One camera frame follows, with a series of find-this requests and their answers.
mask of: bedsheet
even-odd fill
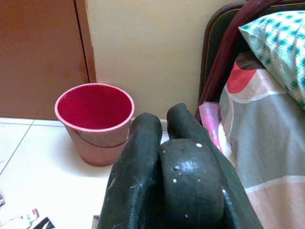
[[[238,55],[220,106],[227,158],[264,228],[304,228],[305,111],[251,52]]]

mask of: maroon strap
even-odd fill
[[[240,35],[238,27],[250,22],[259,13],[280,1],[281,0],[250,0],[238,11],[224,33],[208,80],[200,97],[199,105],[204,101],[211,101],[215,97],[222,76],[228,65],[227,60],[231,59],[235,41],[237,40],[236,38]],[[195,117],[200,122],[198,109]]]

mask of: bucket rim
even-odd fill
[[[111,87],[111,88],[114,88],[120,92],[122,92],[125,96],[127,96],[127,98],[129,99],[130,103],[131,103],[131,111],[130,111],[130,114],[129,116],[121,123],[115,125],[115,126],[112,126],[112,127],[109,127],[109,128],[104,128],[104,129],[90,129],[90,128],[84,128],[84,127],[80,127],[80,126],[77,126],[77,125],[73,125],[69,122],[67,122],[60,114],[59,114],[59,111],[58,111],[58,104],[60,102],[60,100],[67,94],[69,93],[70,91],[73,91],[77,88],[80,88],[80,87],[86,87],[86,86],[90,86],[90,85],[102,85],[102,86],[107,86],[107,87]],[[75,86],[73,88],[70,88],[69,90],[65,91],[64,93],[62,93],[60,95],[60,97],[57,99],[56,103],[55,103],[55,106],[54,106],[54,111],[55,111],[55,115],[56,117],[59,119],[59,121],[61,121],[65,126],[68,126],[74,130],[78,130],[78,131],[82,131],[82,132],[87,132],[87,133],[102,133],[102,132],[109,132],[109,131],[113,131],[113,130],[116,130],[116,129],[119,129],[120,127],[126,125],[132,118],[133,116],[133,113],[134,113],[134,101],[132,99],[132,97],[127,93],[125,92],[123,89],[119,88],[119,87],[116,87],[116,86],[113,86],[113,85],[109,85],[109,84],[106,84],[106,83],[84,83],[84,84],[81,84],[81,85],[78,85],[78,86]]]

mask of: bucket handle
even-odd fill
[[[128,137],[127,137],[127,139],[126,139],[125,141],[123,141],[122,143],[119,143],[119,144],[117,144],[117,145],[115,145],[115,146],[99,146],[99,145],[96,145],[96,144],[91,143],[91,142],[87,141],[86,139],[84,139],[84,138],[80,135],[79,132],[75,131],[75,133],[76,133],[82,140],[84,140],[85,142],[89,143],[89,144],[92,145],[92,146],[96,146],[96,147],[100,147],[100,148],[113,148],[113,147],[121,146],[121,145],[125,144],[125,143],[128,141]]]

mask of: dark headboard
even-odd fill
[[[209,20],[204,33],[203,41],[203,52],[202,52],[202,62],[201,62],[201,74],[200,74],[200,85],[199,85],[199,98],[203,92],[204,85],[208,79],[209,73],[212,68],[212,64],[217,54],[218,47],[224,35],[226,28],[231,22],[232,18],[236,13],[242,8],[246,1],[231,3],[221,9],[219,9],[213,17]],[[271,6],[266,9],[260,16],[279,12],[279,11],[289,11],[289,10],[305,10],[304,0],[283,0],[280,3]],[[240,52],[250,50],[249,46],[246,44],[242,36],[239,37],[237,41],[238,45],[234,50],[233,57],[228,60],[229,65],[225,71],[225,76],[223,77],[222,85],[218,88],[217,96],[214,98],[215,101],[219,100],[220,93],[225,85],[227,78],[230,75],[231,69],[233,67],[234,61]]]

